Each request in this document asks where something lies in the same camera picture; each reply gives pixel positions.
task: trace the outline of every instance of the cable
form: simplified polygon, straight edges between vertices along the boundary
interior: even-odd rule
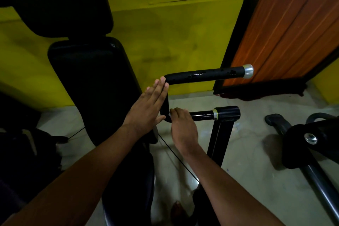
[[[173,152],[173,150],[169,147],[169,145],[166,143],[166,141],[164,141],[164,139],[162,138],[162,136],[160,136],[160,134],[158,134],[159,137],[162,139],[162,141],[166,144],[166,146],[170,149],[170,151],[172,151],[172,153],[175,155],[175,157],[179,160],[179,162],[186,168],[187,171],[189,171],[189,173],[193,176],[193,178],[195,178],[197,180],[197,182],[200,182],[194,175],[193,173],[191,173],[191,171],[186,167],[186,165],[184,165],[184,163],[180,160],[180,158]]]
[[[76,134],[78,134],[80,131],[82,131],[85,127],[83,127],[81,130],[79,130],[77,133],[73,134],[72,136],[70,136],[68,139],[74,137]]]
[[[74,137],[76,134],[78,134],[80,131],[82,131],[85,127],[83,127],[81,130],[79,130],[77,133],[73,134],[72,136],[70,136],[68,139]],[[160,136],[160,134],[158,134],[159,137],[162,139],[162,141],[166,144],[166,146],[170,149],[170,151],[172,151],[172,153],[175,155],[175,157],[179,160],[179,162],[186,168],[186,170],[193,176],[193,178],[195,178],[197,180],[197,182],[200,182],[197,177],[195,177],[193,175],[193,173],[186,167],[186,165],[184,165],[184,163],[180,160],[180,158],[173,152],[173,150],[169,147],[169,145],[166,143],[166,141],[164,141],[164,139],[162,138],[162,136]]]

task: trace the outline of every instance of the white floor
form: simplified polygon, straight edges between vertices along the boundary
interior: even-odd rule
[[[237,105],[241,111],[231,134],[222,168],[237,180],[250,194],[272,211],[283,223],[292,225],[333,225],[320,201],[299,169],[276,170],[272,163],[280,155],[279,137],[273,127],[264,122],[268,114],[279,113],[292,125],[304,124],[315,112],[339,115],[339,108],[320,109],[319,102],[305,91],[305,96],[277,95],[250,102],[223,99],[218,96],[170,98],[170,107],[187,108],[189,111],[211,110],[215,107]],[[207,151],[213,121],[198,121],[199,143]],[[81,116],[75,107],[54,109],[43,113],[38,127],[52,135],[71,136],[83,127]],[[173,145],[171,125],[161,122],[159,134],[181,158]],[[94,148],[85,130],[75,135],[69,143],[59,146],[62,166],[67,168]],[[152,145],[155,161],[156,187],[151,210],[153,225],[170,225],[172,204],[180,200],[184,208],[193,211],[192,191],[197,181],[186,171],[161,139]],[[320,165],[339,185],[339,165],[330,160]],[[102,204],[99,203],[87,225],[105,225]]]

